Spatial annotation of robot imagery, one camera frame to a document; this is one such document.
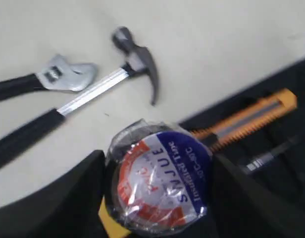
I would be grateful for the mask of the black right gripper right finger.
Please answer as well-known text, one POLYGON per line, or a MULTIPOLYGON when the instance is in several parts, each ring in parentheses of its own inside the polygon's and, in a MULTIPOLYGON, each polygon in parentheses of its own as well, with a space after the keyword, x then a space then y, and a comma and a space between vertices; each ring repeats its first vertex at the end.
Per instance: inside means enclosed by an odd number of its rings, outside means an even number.
POLYGON ((221 238, 305 238, 305 211, 263 188, 222 155, 213 158, 211 207, 221 238))

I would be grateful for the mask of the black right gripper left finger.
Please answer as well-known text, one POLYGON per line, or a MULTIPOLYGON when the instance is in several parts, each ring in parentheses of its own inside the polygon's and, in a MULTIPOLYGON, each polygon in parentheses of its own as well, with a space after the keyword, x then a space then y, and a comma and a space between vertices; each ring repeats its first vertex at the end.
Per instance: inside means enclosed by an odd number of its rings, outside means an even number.
POLYGON ((98 211, 104 152, 95 150, 41 190, 0 208, 0 238, 105 238, 98 211))

